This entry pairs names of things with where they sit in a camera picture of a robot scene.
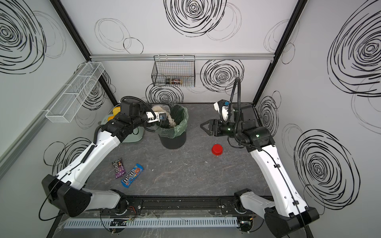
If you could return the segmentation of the red jar lid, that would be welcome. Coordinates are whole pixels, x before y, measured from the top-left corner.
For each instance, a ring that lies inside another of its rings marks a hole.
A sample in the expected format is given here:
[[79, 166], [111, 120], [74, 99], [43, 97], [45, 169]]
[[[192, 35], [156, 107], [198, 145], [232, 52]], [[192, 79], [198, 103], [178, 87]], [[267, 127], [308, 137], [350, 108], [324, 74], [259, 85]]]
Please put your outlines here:
[[223, 154], [223, 147], [220, 144], [213, 145], [211, 152], [215, 156], [220, 156]]

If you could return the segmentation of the clear oatmeal jar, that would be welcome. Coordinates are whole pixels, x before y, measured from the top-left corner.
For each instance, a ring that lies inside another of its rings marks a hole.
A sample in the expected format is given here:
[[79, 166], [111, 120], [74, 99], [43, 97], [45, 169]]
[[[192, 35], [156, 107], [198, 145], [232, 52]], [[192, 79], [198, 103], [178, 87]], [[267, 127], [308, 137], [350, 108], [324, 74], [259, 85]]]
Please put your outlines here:
[[167, 116], [171, 114], [171, 108], [168, 105], [154, 105], [152, 110], [156, 113], [165, 113]]

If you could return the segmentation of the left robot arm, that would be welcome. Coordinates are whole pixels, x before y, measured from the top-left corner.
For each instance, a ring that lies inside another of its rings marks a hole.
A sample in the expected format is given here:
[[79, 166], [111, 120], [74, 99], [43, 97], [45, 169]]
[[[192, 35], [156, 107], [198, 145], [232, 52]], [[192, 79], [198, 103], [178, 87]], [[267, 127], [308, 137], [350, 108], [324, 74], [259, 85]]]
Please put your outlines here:
[[84, 211], [109, 209], [123, 215], [128, 210], [125, 195], [115, 189], [101, 191], [84, 188], [86, 181], [105, 159], [134, 129], [150, 118], [152, 106], [140, 98], [125, 96], [121, 111], [104, 125], [97, 127], [93, 142], [68, 166], [54, 175], [46, 175], [42, 186], [49, 202], [70, 217]]

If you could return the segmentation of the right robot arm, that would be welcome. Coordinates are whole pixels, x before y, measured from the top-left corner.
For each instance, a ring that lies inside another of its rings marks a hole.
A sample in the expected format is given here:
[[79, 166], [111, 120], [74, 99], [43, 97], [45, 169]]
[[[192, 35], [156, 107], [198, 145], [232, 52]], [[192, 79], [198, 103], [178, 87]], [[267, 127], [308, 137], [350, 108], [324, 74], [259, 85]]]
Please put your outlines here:
[[220, 100], [213, 105], [219, 119], [200, 125], [209, 136], [234, 139], [236, 148], [245, 148], [258, 164], [270, 189], [272, 200], [256, 195], [249, 189], [234, 194], [235, 210], [251, 212], [262, 218], [276, 238], [288, 237], [299, 229], [313, 237], [310, 223], [319, 219], [318, 211], [310, 207], [293, 185], [279, 157], [275, 140], [263, 126], [257, 110], [250, 103]]

